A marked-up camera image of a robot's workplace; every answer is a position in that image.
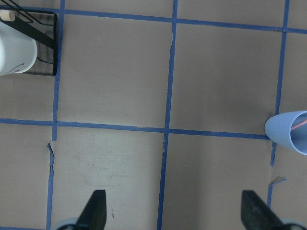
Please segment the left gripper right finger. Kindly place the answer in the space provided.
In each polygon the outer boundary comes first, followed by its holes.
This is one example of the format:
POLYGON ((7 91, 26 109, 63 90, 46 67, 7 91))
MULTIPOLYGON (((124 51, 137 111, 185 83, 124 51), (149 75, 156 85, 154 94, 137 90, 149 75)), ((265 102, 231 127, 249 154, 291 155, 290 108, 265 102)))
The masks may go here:
POLYGON ((291 230, 283 224, 253 190, 241 194, 241 221, 246 230, 291 230))

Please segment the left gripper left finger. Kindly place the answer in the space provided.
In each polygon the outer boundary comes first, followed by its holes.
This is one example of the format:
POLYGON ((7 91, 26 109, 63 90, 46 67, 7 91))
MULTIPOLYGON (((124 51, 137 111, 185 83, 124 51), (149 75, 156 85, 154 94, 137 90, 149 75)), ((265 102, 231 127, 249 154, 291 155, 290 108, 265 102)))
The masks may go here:
POLYGON ((106 225, 106 191, 95 190, 75 224, 76 230, 103 230, 106 225))

